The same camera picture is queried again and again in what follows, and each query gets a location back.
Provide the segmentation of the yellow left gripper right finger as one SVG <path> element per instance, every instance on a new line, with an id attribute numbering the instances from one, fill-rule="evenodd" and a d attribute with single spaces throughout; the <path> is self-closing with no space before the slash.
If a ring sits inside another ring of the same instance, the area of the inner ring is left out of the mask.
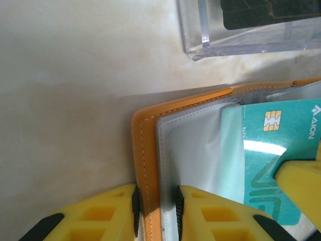
<path id="1" fill-rule="evenodd" d="M 179 241 L 296 241 L 262 210 L 207 191 L 177 186 Z"/>

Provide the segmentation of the teal credit card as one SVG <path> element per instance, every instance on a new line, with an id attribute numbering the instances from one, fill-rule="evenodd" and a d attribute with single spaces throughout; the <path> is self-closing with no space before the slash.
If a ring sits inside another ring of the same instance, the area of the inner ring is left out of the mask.
<path id="1" fill-rule="evenodd" d="M 301 211 L 274 176 L 286 160 L 315 159 L 320 138 L 321 98 L 223 108 L 217 194 L 297 225 Z"/>

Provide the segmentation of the orange leather card holder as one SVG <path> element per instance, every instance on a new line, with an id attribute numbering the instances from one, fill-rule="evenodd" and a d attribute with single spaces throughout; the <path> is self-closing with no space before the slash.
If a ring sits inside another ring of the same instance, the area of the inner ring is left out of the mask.
<path id="1" fill-rule="evenodd" d="M 321 81 L 321 77 L 272 83 L 251 83 L 227 87 L 219 85 L 210 92 L 192 90 L 191 96 L 157 103 L 136 111 L 131 121 L 132 149 L 136 182 L 141 197 L 144 241 L 163 241 L 160 212 L 158 164 L 156 152 L 156 121 L 163 115 L 189 109 L 216 99 L 225 99 L 256 89 L 285 89 Z"/>

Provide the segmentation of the clear acrylic card stand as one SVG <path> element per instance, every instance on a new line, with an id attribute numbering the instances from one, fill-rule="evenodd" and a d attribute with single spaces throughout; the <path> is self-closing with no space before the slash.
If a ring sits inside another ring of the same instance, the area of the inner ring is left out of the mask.
<path id="1" fill-rule="evenodd" d="M 321 0 L 176 0 L 185 53 L 203 58 L 321 49 Z"/>

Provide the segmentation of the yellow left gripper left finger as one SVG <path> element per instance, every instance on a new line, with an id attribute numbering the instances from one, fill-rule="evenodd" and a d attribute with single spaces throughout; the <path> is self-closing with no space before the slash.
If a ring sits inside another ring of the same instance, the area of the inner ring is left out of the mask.
<path id="1" fill-rule="evenodd" d="M 126 184 L 42 218 L 19 241 L 135 241 L 140 197 Z"/>

